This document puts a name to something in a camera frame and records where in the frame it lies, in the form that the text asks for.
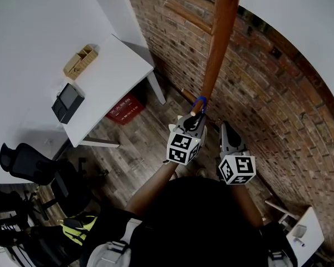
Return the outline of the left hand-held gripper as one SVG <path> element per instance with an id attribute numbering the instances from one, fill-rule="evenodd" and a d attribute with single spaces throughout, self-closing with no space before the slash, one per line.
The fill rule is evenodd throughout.
<path id="1" fill-rule="evenodd" d="M 202 134 L 207 117 L 201 114 L 197 121 L 196 133 L 184 133 L 192 127 L 192 115 L 177 116 L 177 123 L 170 128 L 170 135 L 166 148 L 166 159 L 178 164 L 187 165 L 199 153 L 202 147 Z"/>

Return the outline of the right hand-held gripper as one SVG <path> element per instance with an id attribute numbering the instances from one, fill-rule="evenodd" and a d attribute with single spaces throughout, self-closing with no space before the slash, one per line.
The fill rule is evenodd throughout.
<path id="1" fill-rule="evenodd" d="M 241 151 L 227 154 L 229 151 Z M 218 178 L 227 185 L 245 185 L 256 175 L 256 160 L 249 150 L 245 149 L 243 136 L 230 124 L 223 121 L 220 127 L 220 163 Z"/>

